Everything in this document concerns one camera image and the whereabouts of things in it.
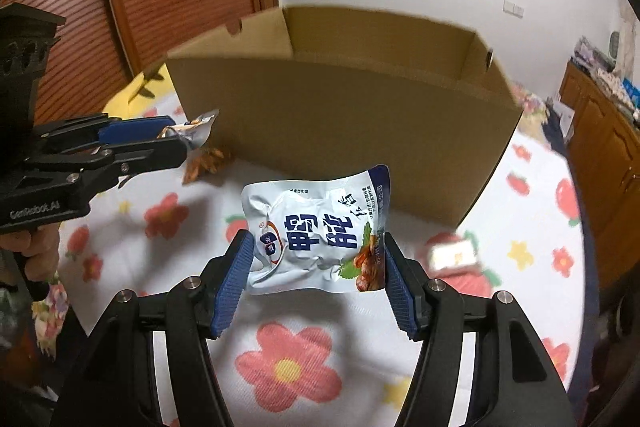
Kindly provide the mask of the left hand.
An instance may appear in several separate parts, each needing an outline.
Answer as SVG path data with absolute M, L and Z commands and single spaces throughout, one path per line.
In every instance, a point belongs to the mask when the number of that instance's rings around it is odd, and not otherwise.
M 1 248 L 26 259 L 25 275 L 33 282 L 50 280 L 60 262 L 60 225 L 43 225 L 35 232 L 19 231 L 1 236 Z

